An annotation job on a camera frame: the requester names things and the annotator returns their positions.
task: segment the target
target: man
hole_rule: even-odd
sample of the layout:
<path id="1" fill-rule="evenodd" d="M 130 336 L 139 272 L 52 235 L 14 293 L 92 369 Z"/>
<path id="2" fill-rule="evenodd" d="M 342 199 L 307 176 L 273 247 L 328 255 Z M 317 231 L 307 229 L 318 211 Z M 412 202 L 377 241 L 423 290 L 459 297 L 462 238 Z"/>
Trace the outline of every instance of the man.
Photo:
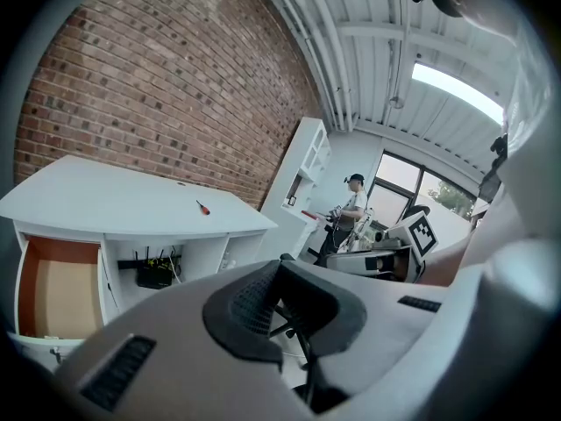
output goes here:
<path id="1" fill-rule="evenodd" d="M 344 182 L 348 182 L 349 190 L 354 192 L 354 195 L 343 209 L 337 207 L 331 211 L 333 229 L 328 231 L 319 251 L 319 257 L 314 263 L 319 267 L 325 267 L 325 258 L 337 252 L 339 245 L 351 233 L 354 224 L 365 215 L 366 203 L 368 203 L 368 196 L 364 190 L 365 177 L 355 173 L 350 178 L 345 178 Z"/>

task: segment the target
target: white t-shirt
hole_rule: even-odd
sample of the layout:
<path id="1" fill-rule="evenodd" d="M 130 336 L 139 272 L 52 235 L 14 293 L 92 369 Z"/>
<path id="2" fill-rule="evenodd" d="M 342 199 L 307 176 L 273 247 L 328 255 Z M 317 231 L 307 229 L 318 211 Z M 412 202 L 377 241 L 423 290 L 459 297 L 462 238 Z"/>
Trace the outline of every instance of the white t-shirt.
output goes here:
<path id="1" fill-rule="evenodd" d="M 347 204 L 343 207 L 343 211 L 355 211 L 355 207 L 365 211 L 367 203 L 368 196 L 366 196 L 366 192 L 364 190 L 361 190 L 360 192 L 357 192 L 353 196 L 351 196 Z M 357 221 L 358 220 L 353 220 L 349 217 L 341 217 L 341 219 L 339 220 L 339 228 L 344 231 L 350 231 Z"/>

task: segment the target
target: tree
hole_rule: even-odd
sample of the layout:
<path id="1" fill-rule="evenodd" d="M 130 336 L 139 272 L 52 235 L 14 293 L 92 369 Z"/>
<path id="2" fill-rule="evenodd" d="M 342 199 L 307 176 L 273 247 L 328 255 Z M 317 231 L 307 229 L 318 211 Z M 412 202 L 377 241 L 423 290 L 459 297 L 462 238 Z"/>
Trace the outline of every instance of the tree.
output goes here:
<path id="1" fill-rule="evenodd" d="M 442 204 L 446 209 L 450 209 L 460 217 L 469 220 L 472 216 L 473 201 L 461 190 L 441 181 L 438 190 L 429 190 L 429 196 L 437 203 Z"/>

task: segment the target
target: brick wall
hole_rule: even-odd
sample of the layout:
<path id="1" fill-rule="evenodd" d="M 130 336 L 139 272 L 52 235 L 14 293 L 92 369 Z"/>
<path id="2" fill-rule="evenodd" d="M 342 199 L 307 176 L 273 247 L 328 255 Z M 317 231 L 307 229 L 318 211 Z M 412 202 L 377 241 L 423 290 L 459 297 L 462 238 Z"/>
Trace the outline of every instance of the brick wall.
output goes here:
<path id="1" fill-rule="evenodd" d="M 32 80 L 15 181 L 71 153 L 259 207 L 303 116 L 316 88 L 267 0 L 86 0 Z"/>

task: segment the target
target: ceiling beam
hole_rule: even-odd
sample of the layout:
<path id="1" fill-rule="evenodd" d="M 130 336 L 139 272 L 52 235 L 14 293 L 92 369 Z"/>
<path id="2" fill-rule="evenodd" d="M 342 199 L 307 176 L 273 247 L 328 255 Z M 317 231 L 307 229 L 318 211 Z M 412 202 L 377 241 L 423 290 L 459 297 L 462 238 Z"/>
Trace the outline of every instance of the ceiling beam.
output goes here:
<path id="1" fill-rule="evenodd" d="M 373 22 L 340 22 L 337 30 L 341 36 L 362 36 L 375 37 L 382 39 L 404 40 L 404 29 L 400 25 L 373 23 Z M 468 63 L 485 75 L 490 76 L 494 81 L 497 76 L 503 76 L 504 70 L 495 62 L 488 60 L 483 55 L 473 51 L 471 48 L 453 39 L 446 38 L 440 34 L 426 32 L 418 28 L 411 27 L 408 42 L 434 48 L 439 52 L 448 54 L 454 58 Z"/>
<path id="2" fill-rule="evenodd" d="M 422 153 L 428 154 L 429 156 L 446 163 L 478 185 L 483 179 L 484 175 L 479 170 L 476 170 L 471 165 L 466 164 L 464 161 L 457 158 L 452 153 L 448 153 L 443 148 L 427 142 L 426 140 L 422 140 L 415 136 L 412 136 L 411 134 L 407 134 L 406 132 L 390 128 L 389 126 L 362 120 L 355 126 L 355 130 L 370 132 L 371 134 L 376 134 L 377 136 L 391 139 L 405 146 L 414 148 L 415 150 L 418 150 Z"/>

